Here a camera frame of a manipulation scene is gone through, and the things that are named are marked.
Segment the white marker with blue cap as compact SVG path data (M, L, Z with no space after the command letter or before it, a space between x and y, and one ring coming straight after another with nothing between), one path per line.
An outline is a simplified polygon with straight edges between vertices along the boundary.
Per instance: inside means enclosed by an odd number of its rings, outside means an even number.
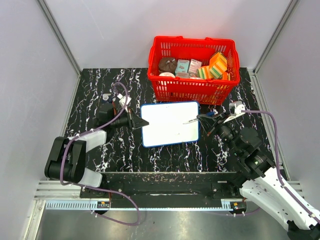
M187 120L183 124L190 124L196 121L199 121L200 123L209 123L213 121L214 116L215 113L213 111L204 114L198 114L196 118Z

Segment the blue framed whiteboard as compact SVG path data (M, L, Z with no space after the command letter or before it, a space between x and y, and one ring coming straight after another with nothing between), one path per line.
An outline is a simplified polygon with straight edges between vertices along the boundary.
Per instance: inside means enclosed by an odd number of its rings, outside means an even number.
M145 148L192 143L200 139L196 101L144 104L140 116L149 122L142 127L142 145Z

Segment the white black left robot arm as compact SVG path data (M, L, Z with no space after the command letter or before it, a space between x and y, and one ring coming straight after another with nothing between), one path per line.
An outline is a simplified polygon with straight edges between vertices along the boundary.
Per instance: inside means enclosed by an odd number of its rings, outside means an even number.
M44 175L51 180L59 180L62 175L64 182L91 187L91 192L98 198L106 196L109 189L103 182L103 175L86 167L88 152L111 140L117 128L127 127L136 130L149 125L148 121L135 115L130 108L124 110L115 121L106 125L115 116L115 105L102 103L98 107L94 120L94 126L102 129L76 140L72 137L56 137L44 168Z

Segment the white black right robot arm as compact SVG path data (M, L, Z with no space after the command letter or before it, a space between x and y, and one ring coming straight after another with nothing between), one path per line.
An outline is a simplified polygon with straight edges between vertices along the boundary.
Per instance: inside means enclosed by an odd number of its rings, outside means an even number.
M207 136L217 135L237 158L238 176L227 186L231 197L242 196L255 203L286 230L291 240L320 238L320 211L286 181L279 162L261 151L262 141L256 129L237 130L225 113L199 114L196 118Z

